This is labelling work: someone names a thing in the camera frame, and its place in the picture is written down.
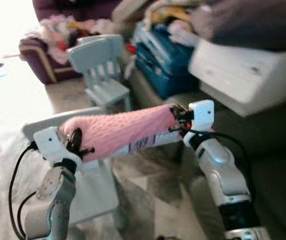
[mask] black cable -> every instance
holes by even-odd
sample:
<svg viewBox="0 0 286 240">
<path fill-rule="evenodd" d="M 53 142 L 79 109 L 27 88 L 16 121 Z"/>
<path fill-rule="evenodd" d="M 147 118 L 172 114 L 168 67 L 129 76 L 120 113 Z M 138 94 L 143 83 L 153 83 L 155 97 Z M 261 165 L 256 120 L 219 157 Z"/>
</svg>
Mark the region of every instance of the black cable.
<svg viewBox="0 0 286 240">
<path fill-rule="evenodd" d="M 31 193 L 30 195 L 28 195 L 22 202 L 21 204 L 19 205 L 18 207 L 18 210 L 17 210 L 17 215 L 16 215 L 16 220 L 17 220 L 17 225 L 18 225 L 18 228 L 19 228 L 19 231 L 21 232 L 22 236 L 25 238 L 26 237 L 26 234 L 23 230 L 23 227 L 22 227 L 22 222 L 21 222 L 21 212 L 22 212 L 22 208 L 24 206 L 24 204 L 32 197 L 36 194 L 36 192 L 33 192 Z"/>
<path fill-rule="evenodd" d="M 253 183 L 253 177 L 252 177 L 252 165 L 251 165 L 251 162 L 250 162 L 250 160 L 248 158 L 247 151 L 246 151 L 244 145 L 242 144 L 242 142 L 240 142 L 238 139 L 236 139 L 236 138 L 234 138 L 234 137 L 232 137 L 232 136 L 230 136 L 228 134 L 222 133 L 222 132 L 197 131 L 197 130 L 189 129 L 189 128 L 184 127 L 184 126 L 180 126 L 179 128 L 172 129 L 170 131 L 172 132 L 172 131 L 180 131 L 180 130 L 192 132 L 192 133 L 199 134 L 199 135 L 207 135 L 207 136 L 225 138 L 225 139 L 228 139 L 228 140 L 234 142 L 236 145 L 238 145 L 239 148 L 242 151 L 243 158 L 244 158 L 244 161 L 243 161 L 245 163 L 244 171 L 246 172 L 246 175 L 247 175 L 249 192 L 251 193 L 252 201 L 253 202 L 255 201 L 256 190 L 255 190 L 255 186 L 254 186 L 254 183 Z"/>
<path fill-rule="evenodd" d="M 20 232 L 18 231 L 16 225 L 15 225 L 15 221 L 14 221 L 14 216 L 13 216 L 13 208 L 12 208 L 12 190 L 13 190 L 13 184 L 14 184 L 14 180 L 15 180 L 15 176 L 16 176 L 16 173 L 17 173 L 17 170 L 18 170 L 18 166 L 23 158 L 23 156 L 29 151 L 29 150 L 35 150 L 37 149 L 37 146 L 36 146 L 36 143 L 35 142 L 32 142 L 22 153 L 21 155 L 19 156 L 18 160 L 17 160 L 17 163 L 16 163 L 16 166 L 15 166 L 15 169 L 14 169 L 14 172 L 13 172 L 13 175 L 12 175 L 12 179 L 9 183 L 9 188 L 8 188 L 8 210 L 9 210 L 9 217 L 10 217 L 10 221 L 11 221 L 11 224 L 12 224 L 12 227 L 13 227 L 13 230 L 16 234 L 16 236 L 18 237 L 18 239 L 20 240 L 24 240 L 24 237 L 20 234 Z"/>
</svg>

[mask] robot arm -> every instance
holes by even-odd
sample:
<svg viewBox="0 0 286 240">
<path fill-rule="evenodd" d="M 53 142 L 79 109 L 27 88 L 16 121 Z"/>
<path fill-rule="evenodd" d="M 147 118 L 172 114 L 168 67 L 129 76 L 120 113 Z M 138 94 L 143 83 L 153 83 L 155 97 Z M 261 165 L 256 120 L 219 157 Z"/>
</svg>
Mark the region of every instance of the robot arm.
<svg viewBox="0 0 286 240">
<path fill-rule="evenodd" d="M 213 102 L 206 100 L 191 103 L 188 111 L 172 106 L 171 112 L 179 126 L 194 132 L 182 130 L 155 134 L 152 137 L 152 146 L 177 142 L 183 138 L 184 144 L 195 150 L 200 167 L 208 179 L 214 202 L 227 230 L 226 238 L 269 240 L 268 233 L 261 227 L 251 203 L 245 178 L 235 166 L 233 154 L 212 135 L 199 134 L 211 131 L 214 122 Z M 36 193 L 39 204 L 26 216 L 26 235 L 28 239 L 47 236 L 51 236 L 51 239 L 65 239 L 69 206 L 75 195 L 74 173 L 80 169 L 83 156 L 92 153 L 93 149 L 80 150 L 83 138 L 82 131 L 78 128 L 67 141 L 61 137 L 56 127 L 36 132 L 34 139 L 40 153 L 51 162 L 53 168 L 49 170 Z M 131 145 L 133 143 L 115 153 L 126 154 L 130 152 Z M 134 145 L 138 146 L 135 148 L 138 149 L 145 144 L 139 140 Z"/>
</svg>

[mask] pink knitted sleeve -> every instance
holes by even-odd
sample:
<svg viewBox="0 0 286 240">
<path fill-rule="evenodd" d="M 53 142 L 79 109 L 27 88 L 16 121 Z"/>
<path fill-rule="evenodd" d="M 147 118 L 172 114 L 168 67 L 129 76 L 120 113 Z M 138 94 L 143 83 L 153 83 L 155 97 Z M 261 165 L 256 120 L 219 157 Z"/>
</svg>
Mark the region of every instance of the pink knitted sleeve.
<svg viewBox="0 0 286 240">
<path fill-rule="evenodd" d="M 172 105 L 162 105 L 115 115 L 79 116 L 66 121 L 60 130 L 71 134 L 80 128 L 83 133 L 81 150 L 95 148 L 83 161 L 100 159 L 119 148 L 154 134 L 167 133 L 176 121 Z"/>
</svg>

